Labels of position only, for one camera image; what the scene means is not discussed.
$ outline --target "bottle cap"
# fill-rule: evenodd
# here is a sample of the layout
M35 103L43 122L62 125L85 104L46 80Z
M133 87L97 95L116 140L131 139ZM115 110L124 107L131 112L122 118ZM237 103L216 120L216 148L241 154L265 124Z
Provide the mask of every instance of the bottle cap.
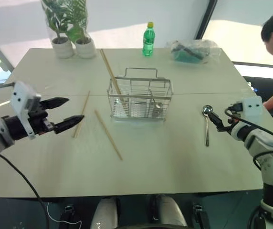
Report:
M154 23L153 23L153 22L151 22L151 21L150 21L150 22L148 22L147 27L148 27L148 28L152 28L152 27L154 27Z

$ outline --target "plastic bag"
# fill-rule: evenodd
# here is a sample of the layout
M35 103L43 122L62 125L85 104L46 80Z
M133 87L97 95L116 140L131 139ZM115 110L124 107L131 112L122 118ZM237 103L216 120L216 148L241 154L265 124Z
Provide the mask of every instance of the plastic bag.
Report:
M219 62L221 55L221 48L209 40L175 41L170 48L172 58L185 63Z

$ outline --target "wire basket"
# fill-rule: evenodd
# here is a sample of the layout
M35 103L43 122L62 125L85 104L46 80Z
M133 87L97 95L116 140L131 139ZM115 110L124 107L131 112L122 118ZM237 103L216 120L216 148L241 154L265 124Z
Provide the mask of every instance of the wire basket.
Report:
M129 78L127 70L155 71L156 77ZM121 94L116 92L110 80L107 90L111 116L116 118L165 119L166 111L173 95L170 80L158 77L158 70L152 68L126 68L124 76L115 77Z

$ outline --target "white pot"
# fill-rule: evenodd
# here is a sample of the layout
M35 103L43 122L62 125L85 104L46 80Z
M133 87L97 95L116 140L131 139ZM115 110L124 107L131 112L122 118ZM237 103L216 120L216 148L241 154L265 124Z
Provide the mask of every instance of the white pot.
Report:
M90 38L91 41L87 44L78 44L78 40L75 42L77 55L81 58L90 59L96 56L96 48L94 41Z
M52 40L52 47L56 53L58 58L69 58L74 55L73 47L70 40L67 37L61 37L62 39L66 39L66 42L61 44L56 44L54 41L57 39Z

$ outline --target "plastic bottle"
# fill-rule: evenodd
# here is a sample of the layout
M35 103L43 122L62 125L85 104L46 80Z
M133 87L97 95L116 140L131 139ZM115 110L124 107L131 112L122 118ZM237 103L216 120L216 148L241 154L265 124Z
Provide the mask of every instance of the plastic bottle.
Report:
M155 32L154 32L154 23L148 22L147 29L143 36L143 55L151 56L154 51L154 42L155 42Z

